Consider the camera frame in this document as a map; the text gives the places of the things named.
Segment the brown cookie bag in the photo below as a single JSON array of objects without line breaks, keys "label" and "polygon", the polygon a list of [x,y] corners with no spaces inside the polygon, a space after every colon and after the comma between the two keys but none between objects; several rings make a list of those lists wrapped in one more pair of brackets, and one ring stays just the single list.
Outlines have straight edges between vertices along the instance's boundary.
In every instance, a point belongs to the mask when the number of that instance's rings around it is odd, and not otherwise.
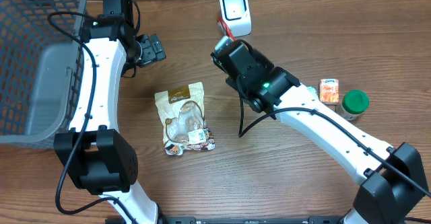
[{"label": "brown cookie bag", "polygon": [[201,82],[154,95],[163,125],[164,150],[168,155],[215,148],[213,133],[205,120],[204,95]]}]

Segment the red snack stick packet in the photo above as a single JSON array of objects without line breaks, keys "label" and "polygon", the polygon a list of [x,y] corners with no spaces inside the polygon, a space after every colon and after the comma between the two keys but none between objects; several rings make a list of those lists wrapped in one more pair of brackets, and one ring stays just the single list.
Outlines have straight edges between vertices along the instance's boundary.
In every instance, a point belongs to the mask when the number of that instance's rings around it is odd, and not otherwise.
[{"label": "red snack stick packet", "polygon": [[220,30],[223,32],[225,36],[229,37],[233,41],[236,40],[231,29],[228,27],[228,25],[222,18],[219,18],[217,20],[217,23],[218,23],[218,26],[220,27]]}]

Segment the green lid jar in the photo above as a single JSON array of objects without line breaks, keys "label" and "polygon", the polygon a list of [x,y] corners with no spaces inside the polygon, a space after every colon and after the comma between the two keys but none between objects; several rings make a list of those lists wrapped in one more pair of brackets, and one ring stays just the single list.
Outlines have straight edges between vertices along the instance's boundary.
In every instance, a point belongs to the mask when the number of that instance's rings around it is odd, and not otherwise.
[{"label": "green lid jar", "polygon": [[347,92],[339,101],[335,112],[342,118],[351,121],[355,120],[369,107],[370,100],[366,93],[361,90],[351,90]]}]

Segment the teal snack packet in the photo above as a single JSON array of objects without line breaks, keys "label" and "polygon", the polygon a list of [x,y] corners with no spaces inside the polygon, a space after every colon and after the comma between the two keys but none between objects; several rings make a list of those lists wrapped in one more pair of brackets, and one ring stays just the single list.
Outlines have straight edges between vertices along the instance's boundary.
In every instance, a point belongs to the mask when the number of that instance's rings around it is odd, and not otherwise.
[{"label": "teal snack packet", "polygon": [[307,90],[315,99],[319,98],[317,90],[314,87],[308,86]]}]

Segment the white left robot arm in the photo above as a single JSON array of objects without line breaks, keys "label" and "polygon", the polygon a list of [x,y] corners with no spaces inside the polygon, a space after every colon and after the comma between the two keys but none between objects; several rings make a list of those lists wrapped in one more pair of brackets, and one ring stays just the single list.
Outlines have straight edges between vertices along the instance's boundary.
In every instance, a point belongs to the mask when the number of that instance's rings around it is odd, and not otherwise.
[{"label": "white left robot arm", "polygon": [[[101,202],[109,202],[121,216],[117,223],[167,223],[159,205],[137,180],[138,160],[118,126],[121,77],[166,58],[157,35],[139,35],[139,12],[134,0],[103,0],[97,17],[76,13],[84,22],[78,43],[84,66],[77,109],[66,133],[57,133],[53,147],[63,164],[55,194],[57,209],[74,215]],[[61,206],[61,191],[69,177],[76,188],[87,190],[97,200],[67,210]]]}]

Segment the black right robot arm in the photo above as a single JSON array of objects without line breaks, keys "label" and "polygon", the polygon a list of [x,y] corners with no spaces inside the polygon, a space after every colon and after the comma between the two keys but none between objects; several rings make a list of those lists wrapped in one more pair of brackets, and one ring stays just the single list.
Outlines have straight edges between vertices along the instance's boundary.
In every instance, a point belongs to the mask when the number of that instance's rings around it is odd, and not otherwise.
[{"label": "black right robot arm", "polygon": [[402,143],[394,148],[360,130],[248,42],[224,36],[211,59],[238,92],[240,105],[260,114],[240,127],[240,137],[266,118],[278,120],[328,153],[358,185],[352,208],[338,223],[404,223],[421,199],[430,196],[422,159],[414,147]]}]

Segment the grey plastic mesh basket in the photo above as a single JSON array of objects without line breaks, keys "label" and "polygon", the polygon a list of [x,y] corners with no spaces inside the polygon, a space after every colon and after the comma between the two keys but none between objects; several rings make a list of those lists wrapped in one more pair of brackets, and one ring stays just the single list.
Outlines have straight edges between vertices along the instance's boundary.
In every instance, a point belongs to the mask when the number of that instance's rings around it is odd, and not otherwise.
[{"label": "grey plastic mesh basket", "polygon": [[77,108],[86,0],[1,0],[1,144],[50,149]]}]

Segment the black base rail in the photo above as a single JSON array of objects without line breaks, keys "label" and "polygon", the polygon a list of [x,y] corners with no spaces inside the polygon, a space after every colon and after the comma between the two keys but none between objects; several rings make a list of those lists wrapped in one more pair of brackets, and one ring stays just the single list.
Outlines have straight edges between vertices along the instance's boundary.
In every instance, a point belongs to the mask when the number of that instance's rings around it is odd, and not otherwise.
[{"label": "black base rail", "polygon": [[158,223],[168,224],[337,224],[341,217],[311,216],[307,219],[196,219],[194,217],[167,217]]}]

